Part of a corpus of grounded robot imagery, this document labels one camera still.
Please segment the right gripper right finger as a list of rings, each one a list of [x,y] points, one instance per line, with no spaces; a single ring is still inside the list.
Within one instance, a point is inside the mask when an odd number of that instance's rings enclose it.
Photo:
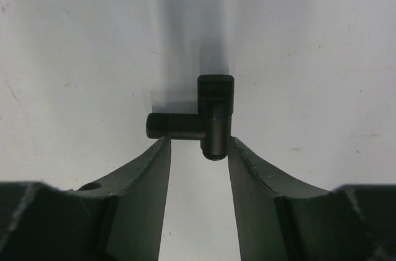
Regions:
[[[228,168],[242,260],[394,260],[395,186],[324,190],[294,178],[236,137]]]

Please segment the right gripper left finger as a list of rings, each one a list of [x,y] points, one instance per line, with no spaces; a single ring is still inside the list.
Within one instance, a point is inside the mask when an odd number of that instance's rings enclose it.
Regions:
[[[171,142],[77,190],[1,183],[2,260],[157,260]]]

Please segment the black T-shaped pipe fitting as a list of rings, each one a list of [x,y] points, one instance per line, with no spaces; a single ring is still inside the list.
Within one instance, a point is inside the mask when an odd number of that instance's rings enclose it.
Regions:
[[[234,109],[235,80],[231,75],[201,75],[197,79],[197,113],[150,113],[150,139],[198,140],[208,160],[227,156]]]

